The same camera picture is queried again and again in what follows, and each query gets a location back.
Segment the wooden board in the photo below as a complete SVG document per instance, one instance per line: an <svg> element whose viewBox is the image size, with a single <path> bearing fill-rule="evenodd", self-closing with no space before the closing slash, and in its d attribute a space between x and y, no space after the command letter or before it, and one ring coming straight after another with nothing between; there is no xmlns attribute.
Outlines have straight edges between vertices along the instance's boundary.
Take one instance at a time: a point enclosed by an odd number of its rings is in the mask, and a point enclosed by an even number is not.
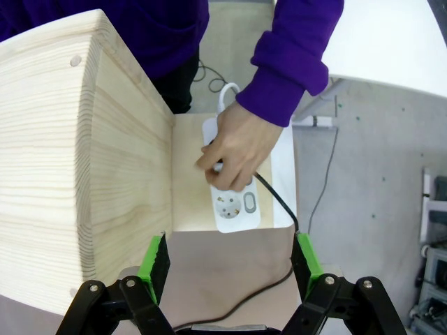
<svg viewBox="0 0 447 335"><path fill-rule="evenodd" d="M173 116L95 10L0 43L0 295L65 313L170 232Z"/></svg>
<svg viewBox="0 0 447 335"><path fill-rule="evenodd" d="M173 131L173 230L217 230L211 202L210 186L203 171L194 163L203 146L202 124L214 114L176 115ZM259 173L270 184L272 171L270 157L259 167ZM273 199L265 187L256 180L261 209L258 228L273 228Z"/></svg>

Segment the purple sleeve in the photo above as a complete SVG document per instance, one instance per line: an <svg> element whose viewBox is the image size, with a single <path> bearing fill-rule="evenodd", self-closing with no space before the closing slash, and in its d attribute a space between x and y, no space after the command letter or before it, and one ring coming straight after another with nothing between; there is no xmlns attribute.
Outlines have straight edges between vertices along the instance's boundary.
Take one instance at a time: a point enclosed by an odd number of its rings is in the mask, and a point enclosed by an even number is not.
<svg viewBox="0 0 447 335"><path fill-rule="evenodd" d="M321 57L343 11L343 0L278 0L272 31L261 36L251 59L258 66L236 96L260 118L287 126L303 93L321 93L328 68Z"/></svg>

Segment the person's hand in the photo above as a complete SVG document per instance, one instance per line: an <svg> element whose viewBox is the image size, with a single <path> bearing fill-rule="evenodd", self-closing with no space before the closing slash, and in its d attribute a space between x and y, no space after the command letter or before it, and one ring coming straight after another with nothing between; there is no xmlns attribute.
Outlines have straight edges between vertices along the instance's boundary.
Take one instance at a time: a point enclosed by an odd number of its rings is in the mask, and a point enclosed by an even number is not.
<svg viewBox="0 0 447 335"><path fill-rule="evenodd" d="M258 166L276 144L282 127L250 113L234 102L217 119L218 133L212 144L202 148L196 165L205 171L207 182L219 190L242 191ZM213 165L223 161L220 172Z"/></svg>

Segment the gray floor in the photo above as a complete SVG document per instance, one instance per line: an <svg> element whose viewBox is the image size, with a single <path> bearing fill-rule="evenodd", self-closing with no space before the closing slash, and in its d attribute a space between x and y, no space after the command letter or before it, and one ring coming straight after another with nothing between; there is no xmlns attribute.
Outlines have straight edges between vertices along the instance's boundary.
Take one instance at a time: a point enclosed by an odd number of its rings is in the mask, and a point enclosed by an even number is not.
<svg viewBox="0 0 447 335"><path fill-rule="evenodd" d="M249 59L262 32L270 28L272 7L213 2L210 11L201 59L243 87L256 69ZM217 95L207 88L212 78L208 74L194 84L193 112L216 110ZM447 101L359 82L337 100L339 137L328 187L312 223L312 239L321 261L338 264L348 280L378 276L405 318L421 262L422 168L447 174ZM334 113L333 103L321 111ZM323 185L333 139L333 131L295 130L303 230ZM0 315L6 325L2 334L53 334L61 320L1 297ZM123 325L120 334L130 334L130 329ZM347 333L339 322L330 322L324 331Z"/></svg>

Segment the white table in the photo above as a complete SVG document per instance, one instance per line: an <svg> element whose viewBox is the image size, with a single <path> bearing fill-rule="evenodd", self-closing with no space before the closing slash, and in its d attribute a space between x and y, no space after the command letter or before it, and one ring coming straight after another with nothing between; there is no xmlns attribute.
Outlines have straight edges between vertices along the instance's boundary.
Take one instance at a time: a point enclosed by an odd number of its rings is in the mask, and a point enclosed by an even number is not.
<svg viewBox="0 0 447 335"><path fill-rule="evenodd" d="M447 98L447 47L426 0L345 0L323 62L330 76ZM342 88L330 87L324 100ZM316 99L297 112L311 115Z"/></svg>

